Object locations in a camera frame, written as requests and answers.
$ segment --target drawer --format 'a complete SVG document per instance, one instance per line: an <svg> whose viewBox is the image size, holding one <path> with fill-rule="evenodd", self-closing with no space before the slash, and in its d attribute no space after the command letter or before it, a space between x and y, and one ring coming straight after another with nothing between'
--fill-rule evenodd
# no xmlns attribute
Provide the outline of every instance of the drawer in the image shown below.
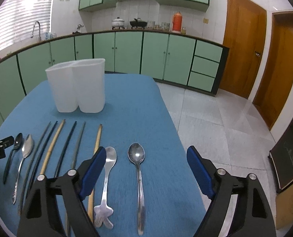
<svg viewBox="0 0 293 237"><path fill-rule="evenodd" d="M220 46L197 40L195 55L220 62L222 50Z"/></svg>
<svg viewBox="0 0 293 237"><path fill-rule="evenodd" d="M195 56L193 58L192 71L197 73L205 74L210 77L216 77L216 72L218 71L219 63L214 61L209 61L204 58Z"/></svg>
<svg viewBox="0 0 293 237"><path fill-rule="evenodd" d="M211 92L213 83L213 77L208 77L196 72L191 72L188 86Z"/></svg>

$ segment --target spoon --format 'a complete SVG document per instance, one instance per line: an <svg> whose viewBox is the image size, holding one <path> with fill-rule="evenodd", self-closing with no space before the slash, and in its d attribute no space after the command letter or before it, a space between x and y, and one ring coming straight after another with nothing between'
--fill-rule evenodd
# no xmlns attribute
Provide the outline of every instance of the spoon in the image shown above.
<svg viewBox="0 0 293 237"><path fill-rule="evenodd" d="M117 160L117 153L113 147L107 147L105 150L106 150L106 163L104 165L104 168L105 168L104 189L103 189L102 201L100 205L94 207L94 211L96 214L94 225L95 227L101 227L102 223L104 222L104 225L107 228L112 229L114 225L110 222L108 217L114 213L114 210L111 207L107 206L107 185L108 185L109 172L111 171L111 169L113 168Z"/></svg>
<svg viewBox="0 0 293 237"><path fill-rule="evenodd" d="M143 147L139 143L133 143L128 150L129 160L135 164L138 173L138 234L142 235L144 231L145 207L144 194L142 187L142 175L140 164L143 162L145 153Z"/></svg>
<svg viewBox="0 0 293 237"><path fill-rule="evenodd" d="M12 203L13 204L15 204L15 202L16 202L17 186L18 186L19 175L21 173L21 166L23 165L24 159L30 155L30 152L32 151L33 146L34 146L34 140L31 136L31 134L29 134L24 142L23 148L21 149L21 152L23 154L23 158L21 159L21 163L19 164L19 168L18 168L18 172L17 172L17 176L16 176L15 189L14 189L14 193L12 196Z"/></svg>
<svg viewBox="0 0 293 237"><path fill-rule="evenodd" d="M7 176L10 171L10 163L12 160L13 152L14 151L17 152L20 149L20 147L22 146L22 144L23 144L23 134L19 133L15 138L14 148L10 151L10 155L7 159L7 164L5 166L4 173L3 173L3 184L5 184L7 181Z"/></svg>

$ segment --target table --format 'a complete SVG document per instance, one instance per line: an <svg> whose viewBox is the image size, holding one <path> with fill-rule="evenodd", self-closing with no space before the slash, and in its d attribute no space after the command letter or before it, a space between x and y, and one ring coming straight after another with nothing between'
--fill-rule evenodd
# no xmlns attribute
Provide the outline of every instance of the table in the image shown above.
<svg viewBox="0 0 293 237"><path fill-rule="evenodd" d="M66 119L57 144L51 155L46 176L54 175L58 158L70 129L77 121L63 160L61 174L70 169L73 150L84 121L86 126L77 158L77 167L93 155L97 129L103 124L100 145L112 146L117 152L117 162L109 175L107 203L114 209L110 220L112 230L98 228L101 236L132 237L137 233L137 176L135 166L128 159L128 148L139 142L146 156L141 164L144 188L146 221L144 237L193 236L199 227L205 209L197 182L188 166L186 153L166 109L160 91L150 77L135 74L105 75L106 105L100 113L85 114L79 109L72 113L59 113L55 107L48 82L42 82L12 111L0 127L0 139L32 134L38 141L46 125ZM8 157L11 148L6 150ZM0 216L16 235L20 217L17 205L12 205L16 172L21 151L14 155L7 184L2 175L7 158L0 160ZM19 194L30 161L23 164L19 181ZM95 186L95 205L99 205L103 191L104 170ZM64 222L65 209L62 197L58 207Z"/></svg>

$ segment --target double plastic container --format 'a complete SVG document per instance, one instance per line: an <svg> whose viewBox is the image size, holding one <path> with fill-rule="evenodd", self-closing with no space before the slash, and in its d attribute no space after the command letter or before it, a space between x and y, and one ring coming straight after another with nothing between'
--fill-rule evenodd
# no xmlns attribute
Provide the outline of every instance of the double plastic container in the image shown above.
<svg viewBox="0 0 293 237"><path fill-rule="evenodd" d="M46 69L59 112L98 113L105 105L105 59L68 61Z"/></svg>

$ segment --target window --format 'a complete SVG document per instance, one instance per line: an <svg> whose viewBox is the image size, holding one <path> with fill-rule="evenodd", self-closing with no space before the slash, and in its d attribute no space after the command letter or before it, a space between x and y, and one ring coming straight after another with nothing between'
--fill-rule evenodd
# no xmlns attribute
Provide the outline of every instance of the window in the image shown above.
<svg viewBox="0 0 293 237"><path fill-rule="evenodd" d="M30 38L33 25L41 33L50 29L51 0L5 0L0 6L0 50Z"/></svg>

